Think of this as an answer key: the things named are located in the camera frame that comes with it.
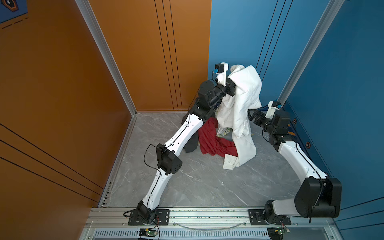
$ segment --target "orange wall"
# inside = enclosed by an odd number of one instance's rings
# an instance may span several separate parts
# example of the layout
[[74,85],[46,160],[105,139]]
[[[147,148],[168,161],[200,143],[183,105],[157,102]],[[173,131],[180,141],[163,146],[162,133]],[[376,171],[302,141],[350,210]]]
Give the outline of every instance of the orange wall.
[[138,111],[186,111],[207,80],[210,0],[90,0]]
[[0,229],[77,239],[131,116],[75,1],[27,4],[0,28]]

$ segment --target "gray marble floor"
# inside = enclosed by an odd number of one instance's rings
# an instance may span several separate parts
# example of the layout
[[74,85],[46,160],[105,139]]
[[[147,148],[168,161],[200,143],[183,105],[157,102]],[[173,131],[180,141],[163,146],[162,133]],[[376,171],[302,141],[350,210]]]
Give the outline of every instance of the gray marble floor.
[[[166,142],[181,126],[184,113],[139,113],[111,192],[108,207],[136,207],[147,193],[156,170],[143,155],[149,144]],[[223,158],[194,152],[180,154],[183,166],[170,179],[160,207],[264,206],[270,199],[292,198],[300,182],[288,164],[251,124],[256,156],[233,170],[223,169]],[[146,162],[156,166],[150,147]]]

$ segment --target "white garment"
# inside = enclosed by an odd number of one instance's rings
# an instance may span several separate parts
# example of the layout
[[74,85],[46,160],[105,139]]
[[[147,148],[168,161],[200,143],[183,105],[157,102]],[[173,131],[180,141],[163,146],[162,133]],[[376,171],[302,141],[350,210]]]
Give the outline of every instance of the white garment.
[[238,157],[227,155],[224,158],[225,169],[233,169],[246,163],[256,155],[256,147],[251,137],[251,127],[248,120],[248,109],[260,108],[259,94],[262,81],[253,66],[231,66],[228,78],[236,84],[235,95],[226,95],[217,112],[220,128],[233,129],[232,139],[235,143]]

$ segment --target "black mounting plate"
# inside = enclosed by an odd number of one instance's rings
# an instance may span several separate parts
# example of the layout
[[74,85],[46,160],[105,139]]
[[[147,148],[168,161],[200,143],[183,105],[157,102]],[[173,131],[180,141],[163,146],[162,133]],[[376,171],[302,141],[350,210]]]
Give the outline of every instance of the black mounting plate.
[[[264,209],[248,209],[249,214],[249,220],[251,221],[251,225],[277,225],[280,226],[280,223],[277,222],[276,224],[269,224],[264,220],[263,215]],[[291,220],[288,216],[282,216],[283,217],[283,224],[284,225],[291,225]]]
[[[157,209],[155,213],[156,217],[159,217],[159,226],[168,225],[169,223],[169,209]],[[129,216],[128,225],[130,226],[145,226],[146,221],[140,216],[137,209],[131,211]]]

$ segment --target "red garment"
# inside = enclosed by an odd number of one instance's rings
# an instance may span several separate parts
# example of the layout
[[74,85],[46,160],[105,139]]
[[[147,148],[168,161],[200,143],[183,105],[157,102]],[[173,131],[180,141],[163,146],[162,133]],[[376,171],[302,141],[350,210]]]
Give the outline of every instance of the red garment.
[[218,128],[217,119],[210,117],[198,130],[201,152],[203,154],[209,153],[212,156],[218,154],[225,157],[226,154],[229,154],[237,157],[235,144],[227,139],[217,137],[216,128]]

